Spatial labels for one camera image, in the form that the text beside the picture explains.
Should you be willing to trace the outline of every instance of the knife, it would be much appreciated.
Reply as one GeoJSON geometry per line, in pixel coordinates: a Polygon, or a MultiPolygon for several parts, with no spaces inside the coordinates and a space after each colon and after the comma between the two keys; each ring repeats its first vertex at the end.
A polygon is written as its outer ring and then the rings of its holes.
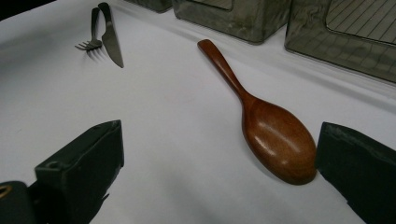
{"type": "Polygon", "coordinates": [[[102,35],[102,41],[107,50],[108,56],[110,56],[111,60],[118,65],[119,67],[123,67],[123,61],[121,56],[121,50],[119,41],[117,40],[116,31],[114,30],[113,20],[111,19],[111,11],[108,3],[103,2],[98,5],[105,15],[106,21],[106,31],[102,35]]]}

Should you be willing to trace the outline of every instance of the white table surface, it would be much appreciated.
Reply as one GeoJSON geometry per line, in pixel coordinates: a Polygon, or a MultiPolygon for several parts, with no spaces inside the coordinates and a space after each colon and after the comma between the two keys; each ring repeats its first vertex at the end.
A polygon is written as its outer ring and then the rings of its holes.
{"type": "MultiPolygon", "coordinates": [[[[101,1],[58,0],[0,21],[0,182],[34,168],[92,126],[122,121],[125,166],[92,223],[358,224],[320,174],[296,187],[248,148],[241,105],[198,50],[211,39],[242,85],[288,109],[316,142],[323,121],[396,148],[396,88],[284,49],[286,26],[252,46],[122,1],[112,9],[124,68],[90,39],[101,1]]],[[[99,36],[105,30],[99,20],[99,36]]]]}

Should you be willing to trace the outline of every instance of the wooden spoon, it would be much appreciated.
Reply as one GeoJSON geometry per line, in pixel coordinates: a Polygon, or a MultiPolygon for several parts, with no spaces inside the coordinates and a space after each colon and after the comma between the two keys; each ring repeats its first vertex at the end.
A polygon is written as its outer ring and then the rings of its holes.
{"type": "Polygon", "coordinates": [[[305,126],[286,109],[248,93],[230,65],[208,39],[198,47],[216,66],[241,100],[242,129],[250,149],[274,175],[292,185],[315,178],[315,142],[305,126]]]}

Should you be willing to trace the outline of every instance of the metal fork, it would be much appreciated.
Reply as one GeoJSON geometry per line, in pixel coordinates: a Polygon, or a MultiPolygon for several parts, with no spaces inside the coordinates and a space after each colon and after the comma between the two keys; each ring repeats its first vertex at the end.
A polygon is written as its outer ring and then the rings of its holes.
{"type": "Polygon", "coordinates": [[[92,39],[88,42],[82,42],[83,44],[78,44],[75,46],[76,49],[79,50],[92,50],[92,49],[99,49],[102,47],[102,41],[96,39],[96,23],[99,15],[99,7],[95,7],[92,9],[92,17],[91,17],[91,36],[92,39]]]}

